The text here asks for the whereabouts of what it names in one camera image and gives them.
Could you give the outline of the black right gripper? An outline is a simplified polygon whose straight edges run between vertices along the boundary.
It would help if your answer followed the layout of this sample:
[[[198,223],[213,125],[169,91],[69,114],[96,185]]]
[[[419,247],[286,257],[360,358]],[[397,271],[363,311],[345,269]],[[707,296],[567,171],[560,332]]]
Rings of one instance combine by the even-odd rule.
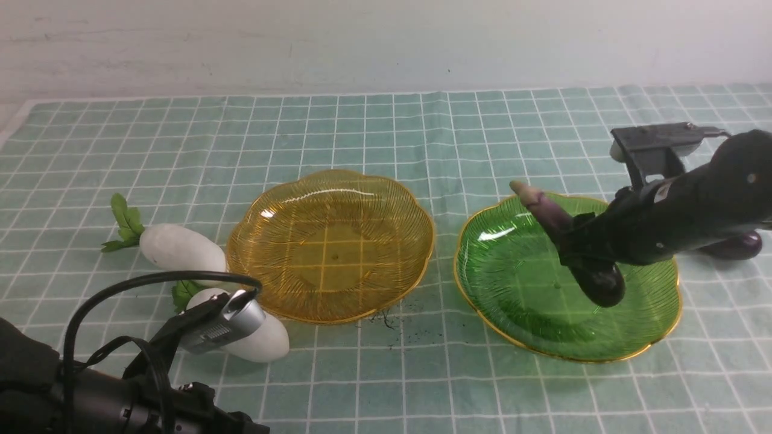
[[[617,195],[606,211],[577,215],[560,235],[562,263],[650,265],[692,250],[702,235],[703,198],[681,181],[660,181]]]

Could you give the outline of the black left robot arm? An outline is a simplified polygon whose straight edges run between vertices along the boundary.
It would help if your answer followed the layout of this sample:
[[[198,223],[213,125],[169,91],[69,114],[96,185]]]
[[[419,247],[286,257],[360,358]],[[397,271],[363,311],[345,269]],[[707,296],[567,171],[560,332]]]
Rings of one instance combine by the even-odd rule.
[[[74,433],[162,433],[160,398],[150,376],[108,376],[75,364]],[[63,363],[48,344],[2,321],[2,432],[63,433]],[[214,390],[171,388],[173,433],[269,433],[243,412],[215,406]]]

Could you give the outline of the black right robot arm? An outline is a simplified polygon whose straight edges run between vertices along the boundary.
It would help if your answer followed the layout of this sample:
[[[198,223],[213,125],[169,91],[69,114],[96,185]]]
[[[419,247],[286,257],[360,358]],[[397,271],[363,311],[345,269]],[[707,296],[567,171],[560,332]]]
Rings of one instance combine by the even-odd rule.
[[[558,245],[564,265],[644,266],[700,251],[716,259],[755,258],[770,229],[770,133],[726,135],[711,159],[687,171],[681,157],[706,137],[659,125],[612,130],[612,157],[628,168],[631,187],[600,215],[576,217]]]

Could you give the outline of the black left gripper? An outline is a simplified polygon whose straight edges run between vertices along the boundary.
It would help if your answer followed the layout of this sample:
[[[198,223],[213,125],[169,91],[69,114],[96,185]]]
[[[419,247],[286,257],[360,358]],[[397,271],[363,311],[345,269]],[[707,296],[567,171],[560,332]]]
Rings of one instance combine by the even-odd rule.
[[[121,338],[140,354],[125,369],[130,403],[121,411],[122,433],[269,433],[243,412],[226,412],[214,403],[214,390],[200,382],[171,386],[169,370],[180,338]]]

